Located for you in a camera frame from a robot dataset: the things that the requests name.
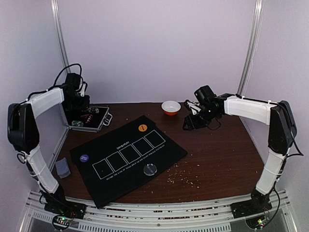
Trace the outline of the orange big blind button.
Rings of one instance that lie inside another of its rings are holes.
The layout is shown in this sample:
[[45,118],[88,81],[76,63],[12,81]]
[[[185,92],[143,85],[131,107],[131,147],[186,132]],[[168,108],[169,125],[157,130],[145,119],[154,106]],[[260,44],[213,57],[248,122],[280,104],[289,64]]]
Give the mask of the orange big blind button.
[[147,129],[148,129],[148,127],[147,127],[147,125],[145,125],[145,124],[141,124],[141,125],[139,125],[139,127],[138,127],[138,130],[139,130],[140,132],[145,132],[145,131],[147,131]]

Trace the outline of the purple small blind button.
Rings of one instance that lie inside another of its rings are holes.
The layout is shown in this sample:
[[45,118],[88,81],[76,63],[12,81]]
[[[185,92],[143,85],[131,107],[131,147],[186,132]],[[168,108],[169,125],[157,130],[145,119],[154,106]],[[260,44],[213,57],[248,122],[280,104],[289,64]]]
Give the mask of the purple small blind button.
[[87,154],[83,154],[80,156],[80,162],[85,163],[89,161],[89,156]]

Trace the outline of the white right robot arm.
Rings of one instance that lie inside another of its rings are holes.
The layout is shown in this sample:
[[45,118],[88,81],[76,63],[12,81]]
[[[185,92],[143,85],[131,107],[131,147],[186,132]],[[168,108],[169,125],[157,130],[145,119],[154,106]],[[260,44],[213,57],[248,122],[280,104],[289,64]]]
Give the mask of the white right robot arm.
[[238,211],[248,209],[251,213],[258,213],[269,203],[269,195],[283,173],[297,134],[289,103],[253,100],[228,93],[220,96],[196,94],[196,97],[198,102],[184,102],[191,111],[184,119],[183,129],[186,131],[208,127],[213,119],[219,120],[223,115],[239,116],[268,126],[268,157],[262,174],[250,200],[232,205]]

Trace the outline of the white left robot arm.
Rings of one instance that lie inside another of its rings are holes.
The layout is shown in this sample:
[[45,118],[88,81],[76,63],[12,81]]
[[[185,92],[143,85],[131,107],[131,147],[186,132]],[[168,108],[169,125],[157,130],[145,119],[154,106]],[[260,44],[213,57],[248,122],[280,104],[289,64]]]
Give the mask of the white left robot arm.
[[90,97],[85,95],[86,89],[86,82],[81,82],[78,87],[71,84],[55,85],[43,91],[33,92],[25,101],[13,103],[8,107],[8,140],[18,152],[17,158],[27,166],[39,188],[52,196],[60,193],[61,187],[42,156],[36,119],[62,103],[70,104],[73,109],[85,109],[90,102]]

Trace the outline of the black dealer button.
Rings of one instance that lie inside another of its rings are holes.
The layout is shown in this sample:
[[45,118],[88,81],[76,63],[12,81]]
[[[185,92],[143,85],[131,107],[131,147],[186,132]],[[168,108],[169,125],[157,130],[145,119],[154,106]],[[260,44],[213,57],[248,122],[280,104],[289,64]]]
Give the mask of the black dealer button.
[[152,163],[148,163],[144,166],[143,172],[146,176],[153,176],[157,173],[157,167]]

